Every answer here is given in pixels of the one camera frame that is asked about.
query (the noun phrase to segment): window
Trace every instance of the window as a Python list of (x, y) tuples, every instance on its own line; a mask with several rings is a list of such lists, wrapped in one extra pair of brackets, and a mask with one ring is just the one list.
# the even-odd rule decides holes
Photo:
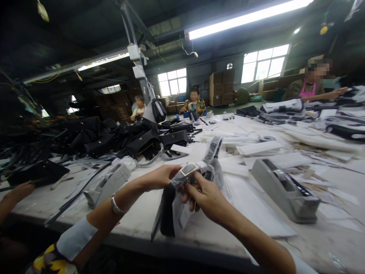
[(103, 88), (101, 90), (101, 92), (103, 94), (116, 93), (118, 91), (121, 91), (121, 86), (120, 85), (110, 86), (110, 87), (107, 87), (107, 88)]
[[(72, 101), (72, 102), (75, 102), (75, 103), (77, 102), (77, 101), (76, 101), (76, 98), (75, 98), (75, 96), (74, 96), (74, 95), (72, 95), (72, 96), (71, 96), (71, 101)], [(76, 112), (76, 111), (78, 111), (78, 110), (79, 110), (78, 108), (72, 108), (72, 107), (69, 107), (69, 108), (67, 109), (67, 113), (68, 113), (68, 114), (71, 114), (71, 113), (74, 113), (74, 112)]]
[(288, 51), (289, 45), (284, 45), (245, 54), (241, 83), (279, 77)]
[(186, 68), (158, 74), (161, 97), (186, 92)]

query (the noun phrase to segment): factory floor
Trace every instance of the factory floor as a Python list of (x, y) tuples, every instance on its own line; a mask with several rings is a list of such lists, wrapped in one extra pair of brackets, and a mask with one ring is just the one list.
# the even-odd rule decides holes
[[(260, 107), (265, 104), (266, 102), (254, 102), (254, 103), (247, 103), (247, 104), (244, 104), (244, 105), (236, 105), (236, 104), (231, 104), (231, 105), (228, 105), (228, 107), (207, 107), (207, 111), (213, 111), (214, 115), (219, 115), (219, 114), (223, 114), (224, 112), (227, 112), (227, 113), (236, 113), (236, 110), (239, 109), (239, 108), (245, 108), (245, 107), (250, 107), (250, 106), (255, 106), (257, 109), (260, 109)], [(175, 117), (175, 115), (168, 115), (168, 118), (173, 118)]]

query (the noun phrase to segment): stacked cardboard boxes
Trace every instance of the stacked cardboard boxes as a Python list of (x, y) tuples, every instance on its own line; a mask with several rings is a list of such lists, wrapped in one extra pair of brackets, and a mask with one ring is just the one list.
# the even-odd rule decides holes
[(167, 112), (168, 113), (175, 113), (176, 110), (176, 102), (175, 101), (171, 101), (167, 107)]
[(233, 82), (235, 70), (213, 73), (209, 78), (209, 99), (211, 106), (233, 103)]

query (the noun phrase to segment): tape roll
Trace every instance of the tape roll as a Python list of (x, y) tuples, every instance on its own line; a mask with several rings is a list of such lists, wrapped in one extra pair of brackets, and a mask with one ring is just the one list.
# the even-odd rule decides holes
[(263, 136), (263, 137), (260, 137), (259, 140), (260, 140), (260, 143), (263, 143), (263, 142), (268, 142), (268, 141), (275, 141), (276, 139), (271, 136)]
[(277, 170), (273, 170), (273, 173), (276, 175), (276, 177), (279, 179), (279, 181), (285, 181), (285, 178), (286, 178), (286, 174), (277, 169)]

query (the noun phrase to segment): pink apron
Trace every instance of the pink apron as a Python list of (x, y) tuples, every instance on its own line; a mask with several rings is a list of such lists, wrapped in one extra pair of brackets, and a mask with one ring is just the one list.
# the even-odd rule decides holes
[(305, 86), (306, 86), (306, 81), (304, 81), (304, 86), (303, 86), (302, 92), (299, 94), (299, 97), (315, 96), (316, 90), (317, 90), (317, 83), (314, 83), (313, 90), (311, 92), (305, 92)]

